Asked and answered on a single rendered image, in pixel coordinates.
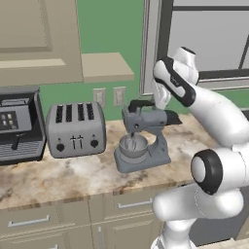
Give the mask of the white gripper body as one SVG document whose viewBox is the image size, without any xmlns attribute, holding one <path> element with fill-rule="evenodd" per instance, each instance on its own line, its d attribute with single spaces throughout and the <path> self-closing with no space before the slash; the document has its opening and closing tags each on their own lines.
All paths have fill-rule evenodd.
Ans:
<svg viewBox="0 0 249 249">
<path fill-rule="evenodd" d="M 171 93 L 162 84 L 155 84 L 154 99 L 156 107 L 163 110 L 171 99 Z"/>
</svg>

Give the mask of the grey stand mixer base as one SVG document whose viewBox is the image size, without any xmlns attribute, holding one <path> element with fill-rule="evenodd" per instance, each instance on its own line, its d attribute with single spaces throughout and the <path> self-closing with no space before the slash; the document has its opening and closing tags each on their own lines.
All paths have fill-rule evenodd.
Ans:
<svg viewBox="0 0 249 249">
<path fill-rule="evenodd" d="M 167 142 L 161 132 L 162 128 L 151 127 L 146 131 L 156 135 L 157 138 L 153 144 L 148 143 L 147 151 L 143 156 L 132 159 L 123 155 L 120 147 L 115 150 L 114 157 L 116 165 L 121 173 L 139 171 L 171 162 Z"/>
</svg>

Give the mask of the grey mixer bowl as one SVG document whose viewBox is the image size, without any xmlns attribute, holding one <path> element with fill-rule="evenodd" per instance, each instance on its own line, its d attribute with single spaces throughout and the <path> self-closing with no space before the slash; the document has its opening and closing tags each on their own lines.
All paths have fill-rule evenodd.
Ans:
<svg viewBox="0 0 249 249">
<path fill-rule="evenodd" d="M 119 147 L 123 155 L 128 158 L 136 159 L 146 153 L 148 140 L 140 134 L 127 134 L 120 140 Z"/>
</svg>

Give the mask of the grey framed window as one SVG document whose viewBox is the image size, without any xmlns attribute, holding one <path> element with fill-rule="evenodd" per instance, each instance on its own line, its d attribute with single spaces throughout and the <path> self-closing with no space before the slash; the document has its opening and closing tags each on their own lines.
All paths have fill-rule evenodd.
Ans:
<svg viewBox="0 0 249 249">
<path fill-rule="evenodd" d="M 180 47 L 196 53 L 201 87 L 249 88 L 249 0 L 144 0 L 141 94 L 155 62 Z"/>
</svg>

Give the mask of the silver four-slot toaster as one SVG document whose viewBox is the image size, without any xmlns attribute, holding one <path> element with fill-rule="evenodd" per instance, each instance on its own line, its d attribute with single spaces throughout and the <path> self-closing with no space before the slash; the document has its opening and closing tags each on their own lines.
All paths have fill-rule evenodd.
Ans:
<svg viewBox="0 0 249 249">
<path fill-rule="evenodd" d="M 51 155 L 56 159 L 101 154 L 106 149 L 106 125 L 98 102 L 53 105 L 46 119 Z"/>
</svg>

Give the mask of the beige drawer front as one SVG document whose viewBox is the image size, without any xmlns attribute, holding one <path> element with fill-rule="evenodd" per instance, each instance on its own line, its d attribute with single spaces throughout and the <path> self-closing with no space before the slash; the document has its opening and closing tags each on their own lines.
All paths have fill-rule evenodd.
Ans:
<svg viewBox="0 0 249 249">
<path fill-rule="evenodd" d="M 121 195 L 113 193 L 92 196 L 89 199 L 89 213 L 93 223 L 105 222 L 124 218 L 131 215 L 143 214 L 152 211 L 152 204 L 133 208 L 118 209 L 117 204 L 129 204 L 133 202 L 145 201 L 156 195 L 155 190 L 135 190 Z"/>
<path fill-rule="evenodd" d="M 50 215 L 50 220 L 48 222 L 8 228 L 8 223 L 13 222 L 22 222 L 28 220 L 42 219 L 47 215 Z M 31 209 L 22 209 L 15 211 L 1 211 L 0 212 L 0 238 L 9 237 L 15 234 L 21 233 L 30 233 L 39 231 L 42 229 L 53 228 L 61 224 L 61 220 L 57 213 L 55 206 L 45 206 Z"/>
</svg>

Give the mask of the beige cupboard door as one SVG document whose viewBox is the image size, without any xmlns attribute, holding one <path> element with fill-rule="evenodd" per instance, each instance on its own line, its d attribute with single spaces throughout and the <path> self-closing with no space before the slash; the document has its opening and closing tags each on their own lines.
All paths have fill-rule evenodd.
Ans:
<svg viewBox="0 0 249 249">
<path fill-rule="evenodd" d="M 151 215 L 94 224 L 94 249 L 99 249 L 98 226 L 102 229 L 104 249 L 151 249 L 161 231 L 161 222 Z"/>
<path fill-rule="evenodd" d="M 93 246 L 90 227 L 80 227 L 0 240 L 0 249 L 93 249 Z"/>
</svg>

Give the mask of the dark grey dishwasher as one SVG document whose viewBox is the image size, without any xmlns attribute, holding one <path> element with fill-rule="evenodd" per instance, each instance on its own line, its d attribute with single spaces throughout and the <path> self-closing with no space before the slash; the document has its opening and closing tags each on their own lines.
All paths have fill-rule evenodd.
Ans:
<svg viewBox="0 0 249 249">
<path fill-rule="evenodd" d="M 249 216 L 249 187 L 241 188 L 240 191 L 244 198 L 244 207 L 237 216 L 222 220 L 196 220 L 190 231 L 190 239 L 195 246 L 220 242 L 238 236 L 242 225 Z"/>
</svg>

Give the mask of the black and grey coffee machine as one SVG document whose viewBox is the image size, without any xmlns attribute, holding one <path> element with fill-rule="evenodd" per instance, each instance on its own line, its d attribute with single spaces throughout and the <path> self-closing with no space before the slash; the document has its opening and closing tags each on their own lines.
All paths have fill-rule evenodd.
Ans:
<svg viewBox="0 0 249 249">
<path fill-rule="evenodd" d="M 41 160 L 45 145 L 40 88 L 0 88 L 0 165 Z"/>
</svg>

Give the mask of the white wall outlet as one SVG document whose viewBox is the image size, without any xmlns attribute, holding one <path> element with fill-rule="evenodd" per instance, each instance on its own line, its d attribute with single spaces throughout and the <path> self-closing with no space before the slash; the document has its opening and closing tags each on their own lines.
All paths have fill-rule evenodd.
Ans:
<svg viewBox="0 0 249 249">
<path fill-rule="evenodd" d="M 98 102 L 102 107 L 106 106 L 106 91 L 105 88 L 93 89 L 93 100 Z"/>
<path fill-rule="evenodd" d="M 125 87 L 113 88 L 113 102 L 115 106 L 123 106 L 125 101 Z"/>
</svg>

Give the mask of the beige wall shelf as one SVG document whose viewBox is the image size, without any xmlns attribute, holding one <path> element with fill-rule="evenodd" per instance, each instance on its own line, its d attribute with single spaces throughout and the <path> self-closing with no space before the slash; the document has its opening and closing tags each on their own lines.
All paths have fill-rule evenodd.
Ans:
<svg viewBox="0 0 249 249">
<path fill-rule="evenodd" d="M 121 82 L 132 81 L 134 73 L 120 53 L 83 53 L 84 81 Z"/>
</svg>

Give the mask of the beige wall cabinet door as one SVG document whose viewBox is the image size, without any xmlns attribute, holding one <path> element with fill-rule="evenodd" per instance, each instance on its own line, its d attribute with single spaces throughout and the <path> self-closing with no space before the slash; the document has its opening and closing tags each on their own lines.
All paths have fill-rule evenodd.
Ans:
<svg viewBox="0 0 249 249">
<path fill-rule="evenodd" d="M 0 0 L 0 86 L 83 80 L 76 0 Z"/>
</svg>

